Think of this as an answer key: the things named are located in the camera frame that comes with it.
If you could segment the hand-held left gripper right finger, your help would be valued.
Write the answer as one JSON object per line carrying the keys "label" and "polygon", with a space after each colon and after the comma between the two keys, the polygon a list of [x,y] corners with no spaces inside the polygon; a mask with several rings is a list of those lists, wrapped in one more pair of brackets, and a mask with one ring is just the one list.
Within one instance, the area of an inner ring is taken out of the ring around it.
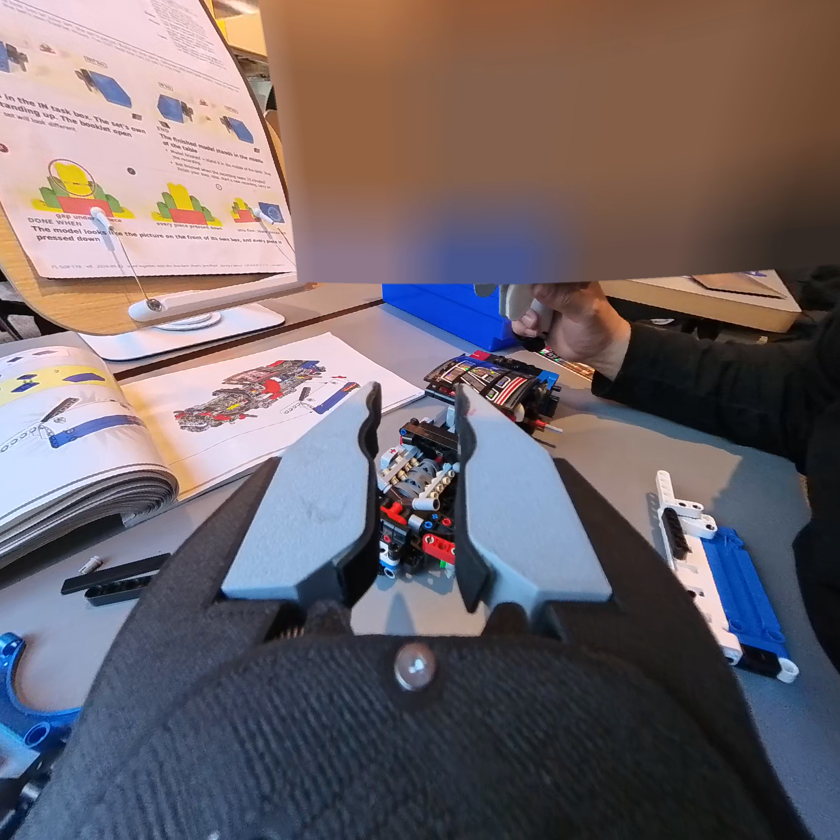
{"label": "hand-held left gripper right finger", "polygon": [[607,580],[552,458],[473,388],[455,400],[455,579],[465,609],[604,603]]}

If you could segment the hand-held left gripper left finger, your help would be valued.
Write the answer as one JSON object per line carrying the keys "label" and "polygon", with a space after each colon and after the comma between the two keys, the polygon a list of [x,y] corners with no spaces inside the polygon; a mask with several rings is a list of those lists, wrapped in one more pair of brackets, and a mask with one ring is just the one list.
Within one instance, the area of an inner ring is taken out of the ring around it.
{"label": "hand-held left gripper left finger", "polygon": [[379,568],[374,457],[382,389],[370,382],[286,449],[222,583],[222,593],[352,607]]}

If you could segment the blue white brick assembly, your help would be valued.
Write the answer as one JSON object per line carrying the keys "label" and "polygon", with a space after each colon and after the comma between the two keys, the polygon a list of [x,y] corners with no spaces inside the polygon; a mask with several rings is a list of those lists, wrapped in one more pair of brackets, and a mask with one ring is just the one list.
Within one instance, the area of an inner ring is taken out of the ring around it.
{"label": "blue white brick assembly", "polygon": [[800,670],[789,656],[780,622],[738,534],[717,525],[712,540],[687,537],[670,510],[658,525],[668,567],[730,666],[794,683]]}

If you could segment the person's right forearm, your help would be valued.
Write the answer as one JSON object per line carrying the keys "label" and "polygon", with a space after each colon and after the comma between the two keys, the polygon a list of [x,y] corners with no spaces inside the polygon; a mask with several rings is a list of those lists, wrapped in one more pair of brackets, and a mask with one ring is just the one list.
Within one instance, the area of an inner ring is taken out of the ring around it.
{"label": "person's right forearm", "polygon": [[814,269],[807,309],[832,310],[806,338],[766,344],[700,340],[635,324],[619,373],[592,393],[795,463],[838,472],[838,266]]}

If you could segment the person's right hand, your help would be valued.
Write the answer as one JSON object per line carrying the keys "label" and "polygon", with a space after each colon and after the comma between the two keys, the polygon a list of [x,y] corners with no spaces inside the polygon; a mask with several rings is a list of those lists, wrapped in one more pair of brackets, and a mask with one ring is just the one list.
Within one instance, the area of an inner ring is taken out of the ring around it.
{"label": "person's right hand", "polygon": [[530,298],[551,310],[545,341],[552,351],[615,380],[627,355],[632,328],[598,283],[541,284],[533,288]]}

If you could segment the blue plastic bin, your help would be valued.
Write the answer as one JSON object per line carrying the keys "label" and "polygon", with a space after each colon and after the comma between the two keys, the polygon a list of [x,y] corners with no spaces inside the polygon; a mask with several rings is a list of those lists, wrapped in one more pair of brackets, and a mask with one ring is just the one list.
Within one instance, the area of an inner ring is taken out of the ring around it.
{"label": "blue plastic bin", "polygon": [[496,352],[518,345],[511,323],[500,314],[499,289],[480,297],[472,286],[383,284],[385,303],[473,343]]}

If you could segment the brick race car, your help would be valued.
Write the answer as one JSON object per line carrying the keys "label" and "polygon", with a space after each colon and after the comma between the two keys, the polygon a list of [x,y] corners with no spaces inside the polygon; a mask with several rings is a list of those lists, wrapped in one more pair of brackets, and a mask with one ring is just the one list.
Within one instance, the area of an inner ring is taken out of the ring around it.
{"label": "brick race car", "polygon": [[558,375],[507,357],[476,351],[441,363],[425,377],[425,394],[446,404],[435,416],[411,418],[400,442],[381,457],[379,574],[391,580],[440,569],[455,575],[455,502],[459,441],[457,386],[467,385],[533,436],[561,433],[552,425]]}

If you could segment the building instruction booklet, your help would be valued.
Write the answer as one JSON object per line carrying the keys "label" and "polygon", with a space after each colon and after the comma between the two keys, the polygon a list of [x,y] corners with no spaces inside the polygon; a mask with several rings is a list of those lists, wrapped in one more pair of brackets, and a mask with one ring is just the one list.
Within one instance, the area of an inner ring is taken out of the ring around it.
{"label": "building instruction booklet", "polygon": [[368,382],[383,413],[424,396],[329,332],[129,384],[82,340],[3,345],[2,567],[247,475]]}

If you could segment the black long brick beam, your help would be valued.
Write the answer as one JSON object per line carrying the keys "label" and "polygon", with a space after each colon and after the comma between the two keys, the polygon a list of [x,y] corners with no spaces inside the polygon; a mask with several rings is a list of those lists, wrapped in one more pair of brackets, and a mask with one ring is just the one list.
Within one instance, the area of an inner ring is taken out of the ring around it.
{"label": "black long brick beam", "polygon": [[94,586],[116,584],[155,574],[164,567],[171,556],[170,553],[162,553],[146,559],[121,563],[108,568],[98,568],[84,574],[78,574],[64,580],[60,587],[60,594],[69,595],[86,591]]}
{"label": "black long brick beam", "polygon": [[136,601],[155,576],[156,574],[147,574],[123,581],[97,584],[85,591],[85,598],[91,606],[110,606]]}

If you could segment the wood-edged table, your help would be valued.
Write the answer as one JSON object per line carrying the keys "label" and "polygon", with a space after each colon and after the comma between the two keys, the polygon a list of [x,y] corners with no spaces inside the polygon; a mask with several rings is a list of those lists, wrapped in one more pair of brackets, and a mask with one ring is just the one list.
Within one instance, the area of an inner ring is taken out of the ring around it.
{"label": "wood-edged table", "polygon": [[802,313],[799,304],[774,270],[750,275],[775,297],[707,289],[687,276],[611,280],[601,287],[608,297],[623,301],[769,333],[787,332]]}

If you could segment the white flat stand base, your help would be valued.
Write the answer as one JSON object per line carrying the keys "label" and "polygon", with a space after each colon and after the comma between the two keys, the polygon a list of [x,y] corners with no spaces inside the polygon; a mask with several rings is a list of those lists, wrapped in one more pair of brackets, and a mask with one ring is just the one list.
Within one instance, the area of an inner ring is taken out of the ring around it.
{"label": "white flat stand base", "polygon": [[257,333],[285,323],[283,315],[258,303],[249,303],[131,332],[80,333],[80,336],[105,361],[128,362]]}

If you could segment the white stand ledge bar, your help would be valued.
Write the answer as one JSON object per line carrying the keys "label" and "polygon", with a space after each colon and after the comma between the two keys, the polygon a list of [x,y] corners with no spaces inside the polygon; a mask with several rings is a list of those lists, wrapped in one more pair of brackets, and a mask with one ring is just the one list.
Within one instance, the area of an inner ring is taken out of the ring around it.
{"label": "white stand ledge bar", "polygon": [[277,298],[307,285],[297,273],[277,274],[232,286],[178,291],[143,299],[129,306],[128,315],[133,322],[142,324],[182,320],[240,304]]}

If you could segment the person's black jacket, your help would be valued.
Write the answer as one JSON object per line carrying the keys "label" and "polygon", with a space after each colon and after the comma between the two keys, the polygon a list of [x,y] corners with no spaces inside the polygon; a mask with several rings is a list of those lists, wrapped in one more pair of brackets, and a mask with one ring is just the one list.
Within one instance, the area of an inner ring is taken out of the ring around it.
{"label": "person's black jacket", "polygon": [[794,541],[808,620],[824,653],[839,668],[839,268],[820,266],[803,302],[826,312],[801,345],[802,455],[811,518]]}

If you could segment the blue curved brick frame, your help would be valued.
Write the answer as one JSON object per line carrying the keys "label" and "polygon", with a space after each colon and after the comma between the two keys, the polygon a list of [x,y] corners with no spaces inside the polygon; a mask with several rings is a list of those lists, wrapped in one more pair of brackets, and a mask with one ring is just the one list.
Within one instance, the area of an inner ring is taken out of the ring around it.
{"label": "blue curved brick frame", "polygon": [[13,779],[44,753],[66,744],[81,707],[41,710],[24,703],[15,688],[25,640],[15,633],[1,636],[2,779]]}

